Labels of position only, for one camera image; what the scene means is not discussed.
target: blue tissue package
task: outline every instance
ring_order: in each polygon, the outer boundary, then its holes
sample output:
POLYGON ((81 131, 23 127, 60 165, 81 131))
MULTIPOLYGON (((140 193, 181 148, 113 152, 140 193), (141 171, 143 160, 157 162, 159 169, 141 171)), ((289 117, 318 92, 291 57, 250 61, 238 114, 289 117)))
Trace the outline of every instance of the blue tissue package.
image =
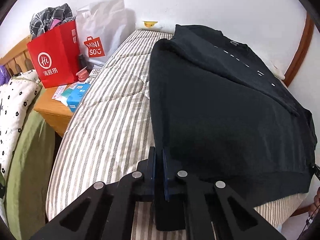
POLYGON ((75 112, 81 99, 87 92, 90 84, 78 84, 76 88, 71 92, 70 96, 67 99, 68 107, 70 108, 71 112, 75 112))

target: striped mattress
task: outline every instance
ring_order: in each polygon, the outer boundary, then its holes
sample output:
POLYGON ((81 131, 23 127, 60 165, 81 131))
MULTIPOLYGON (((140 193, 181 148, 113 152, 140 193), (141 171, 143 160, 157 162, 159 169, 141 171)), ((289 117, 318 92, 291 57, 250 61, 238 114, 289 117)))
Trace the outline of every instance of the striped mattress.
MULTIPOLYGON (((46 212, 49 221, 96 181, 113 183, 136 170, 154 145, 149 104, 149 60, 153 45, 172 34, 134 31, 100 71, 63 137, 52 170, 46 212)), ((256 207, 278 227, 305 194, 256 207)), ((137 203, 132 239, 185 239, 185 231, 160 232, 150 203, 137 203)))

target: silver screw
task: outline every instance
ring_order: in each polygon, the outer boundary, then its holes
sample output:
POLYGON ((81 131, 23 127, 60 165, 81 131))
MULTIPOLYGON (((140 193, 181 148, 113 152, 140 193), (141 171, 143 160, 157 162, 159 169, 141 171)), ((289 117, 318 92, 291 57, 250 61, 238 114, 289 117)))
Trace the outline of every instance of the silver screw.
POLYGON ((98 182, 96 182, 95 184, 93 184, 93 187, 94 187, 95 189, 101 189, 101 188, 103 188, 103 182, 98 181, 98 182))
POLYGON ((135 171, 132 173, 132 177, 135 179, 140 178, 142 176, 142 173, 140 171, 135 171))
POLYGON ((179 177, 184 178, 184 177, 186 177, 187 175, 188 175, 188 173, 187 173, 186 171, 178 171, 178 176, 179 176, 179 177))
POLYGON ((226 186, 226 184, 223 181, 219 180, 216 182, 216 186, 218 188, 224 188, 226 186))

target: wooden nightstand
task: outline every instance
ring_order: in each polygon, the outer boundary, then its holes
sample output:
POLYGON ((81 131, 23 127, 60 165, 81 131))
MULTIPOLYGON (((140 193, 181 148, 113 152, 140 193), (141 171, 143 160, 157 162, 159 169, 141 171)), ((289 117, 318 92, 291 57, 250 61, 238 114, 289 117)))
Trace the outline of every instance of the wooden nightstand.
POLYGON ((45 121, 63 137, 73 113, 63 103, 52 99, 56 90, 57 87, 47 88, 33 109, 39 112, 45 121))

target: red paper bag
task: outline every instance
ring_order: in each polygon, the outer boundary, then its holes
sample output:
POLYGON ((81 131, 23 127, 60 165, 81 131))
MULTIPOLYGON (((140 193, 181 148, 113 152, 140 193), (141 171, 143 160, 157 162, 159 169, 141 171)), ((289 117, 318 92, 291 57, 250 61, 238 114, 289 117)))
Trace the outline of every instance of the red paper bag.
POLYGON ((79 45, 76 22, 54 27, 27 44, 35 70, 45 88, 74 83, 78 80, 79 45))
POLYGON ((105 56, 100 37, 93 39, 92 36, 89 36, 87 37, 87 41, 85 41, 84 44, 88 47, 89 57, 105 56))

